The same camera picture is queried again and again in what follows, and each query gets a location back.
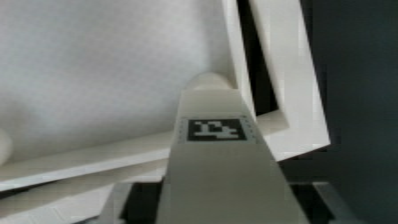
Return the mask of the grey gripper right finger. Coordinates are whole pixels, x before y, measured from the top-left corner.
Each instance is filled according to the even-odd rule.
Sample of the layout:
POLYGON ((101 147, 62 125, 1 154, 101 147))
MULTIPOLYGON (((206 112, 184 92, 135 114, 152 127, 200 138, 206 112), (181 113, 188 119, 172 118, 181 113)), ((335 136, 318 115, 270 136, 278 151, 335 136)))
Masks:
POLYGON ((328 182, 291 182, 289 187, 309 224, 367 224, 353 214, 328 182))

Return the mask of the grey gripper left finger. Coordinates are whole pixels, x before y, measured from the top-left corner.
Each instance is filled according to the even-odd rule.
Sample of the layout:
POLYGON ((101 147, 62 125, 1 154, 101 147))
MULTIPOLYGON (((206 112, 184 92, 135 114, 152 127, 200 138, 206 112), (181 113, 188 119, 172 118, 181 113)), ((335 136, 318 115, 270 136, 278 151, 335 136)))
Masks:
POLYGON ((161 182, 117 183, 90 224, 154 224, 161 182))

